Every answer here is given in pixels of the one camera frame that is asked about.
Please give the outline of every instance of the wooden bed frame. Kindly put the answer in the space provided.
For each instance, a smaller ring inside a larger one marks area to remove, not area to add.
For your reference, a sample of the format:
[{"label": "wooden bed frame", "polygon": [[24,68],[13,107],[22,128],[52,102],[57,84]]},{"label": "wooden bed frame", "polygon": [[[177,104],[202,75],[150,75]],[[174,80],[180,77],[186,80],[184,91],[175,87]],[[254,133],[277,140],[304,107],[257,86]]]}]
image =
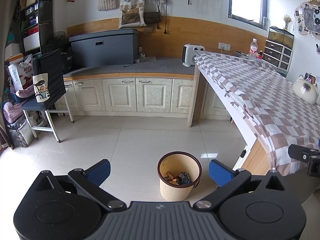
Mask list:
[{"label": "wooden bed frame", "polygon": [[193,122],[199,122],[204,100],[204,91],[207,82],[229,112],[247,144],[245,147],[246,154],[244,157],[239,157],[238,161],[233,167],[233,170],[243,168],[250,171],[253,175],[265,175],[270,170],[270,165],[265,150],[267,146],[263,146],[263,144],[260,143],[257,136],[243,120],[241,115],[226,100],[223,90],[206,74],[202,68],[198,68],[197,65],[195,67],[191,104],[188,115],[189,127],[192,126]]}]

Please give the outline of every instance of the window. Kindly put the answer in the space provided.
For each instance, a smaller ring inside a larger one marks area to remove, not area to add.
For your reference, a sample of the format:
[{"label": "window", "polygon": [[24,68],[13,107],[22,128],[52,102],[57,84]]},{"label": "window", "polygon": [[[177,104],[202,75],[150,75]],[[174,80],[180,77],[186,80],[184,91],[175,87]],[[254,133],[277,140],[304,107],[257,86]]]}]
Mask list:
[{"label": "window", "polygon": [[229,0],[228,17],[264,29],[267,9],[268,0]]}]

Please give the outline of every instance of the beige trash can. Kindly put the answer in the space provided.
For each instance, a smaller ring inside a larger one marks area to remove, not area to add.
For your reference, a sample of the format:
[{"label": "beige trash can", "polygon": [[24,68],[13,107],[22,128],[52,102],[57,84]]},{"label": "beige trash can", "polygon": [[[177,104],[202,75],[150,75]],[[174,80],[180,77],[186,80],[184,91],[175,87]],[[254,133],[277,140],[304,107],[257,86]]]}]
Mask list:
[{"label": "beige trash can", "polygon": [[[186,172],[192,183],[188,185],[174,185],[164,178],[170,171],[174,175]],[[191,189],[198,186],[201,177],[201,164],[189,153],[171,152],[163,156],[158,163],[158,175],[160,177],[160,193],[167,201],[185,200]]]}]

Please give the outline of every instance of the countertop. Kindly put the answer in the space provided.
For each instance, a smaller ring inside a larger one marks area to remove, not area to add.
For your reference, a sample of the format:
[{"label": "countertop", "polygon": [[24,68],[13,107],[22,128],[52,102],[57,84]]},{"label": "countertop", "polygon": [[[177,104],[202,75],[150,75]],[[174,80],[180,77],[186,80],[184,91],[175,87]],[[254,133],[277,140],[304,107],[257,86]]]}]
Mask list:
[{"label": "countertop", "polygon": [[169,73],[193,75],[194,71],[195,67],[184,66],[181,58],[156,57],[155,61],[143,61],[128,67],[124,67],[124,65],[109,65],[81,68],[65,74],[63,77],[65,81],[68,81],[80,79],[82,77],[87,79],[88,76],[92,76],[92,78],[99,78],[103,77],[104,74],[113,73]]}]

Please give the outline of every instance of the white tile floor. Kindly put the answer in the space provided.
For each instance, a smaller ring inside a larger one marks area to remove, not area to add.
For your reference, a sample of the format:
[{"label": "white tile floor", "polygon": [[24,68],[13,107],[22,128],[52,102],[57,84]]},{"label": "white tile floor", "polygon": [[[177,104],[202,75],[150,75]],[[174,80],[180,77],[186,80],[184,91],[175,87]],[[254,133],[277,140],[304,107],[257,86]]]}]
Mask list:
[{"label": "white tile floor", "polygon": [[[18,240],[12,217],[24,194],[42,170],[54,175],[73,168],[92,166],[103,158],[111,162],[111,175],[101,187],[125,201],[164,201],[159,191],[156,166],[172,151],[185,151],[200,160],[203,174],[188,201],[215,190],[208,174],[211,159],[203,153],[218,153],[217,159],[233,167],[245,142],[229,121],[201,120],[187,127],[186,119],[162,117],[75,116],[53,119],[61,143],[50,132],[41,132],[27,148],[4,150],[0,155],[0,239]],[[307,226],[303,240],[320,235],[320,191],[304,204]]]}]

